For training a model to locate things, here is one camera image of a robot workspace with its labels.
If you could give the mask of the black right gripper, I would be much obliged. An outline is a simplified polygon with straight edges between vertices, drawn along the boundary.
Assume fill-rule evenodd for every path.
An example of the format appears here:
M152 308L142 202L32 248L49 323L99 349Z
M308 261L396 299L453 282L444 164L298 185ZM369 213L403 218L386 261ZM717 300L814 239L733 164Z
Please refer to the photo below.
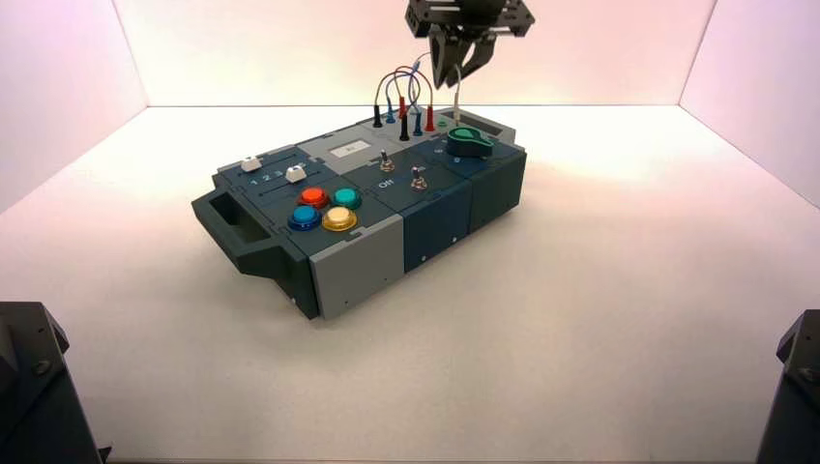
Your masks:
M496 35L524 37L536 22L523 1L409 1L405 21L415 38L428 38L436 89L466 79L492 58Z

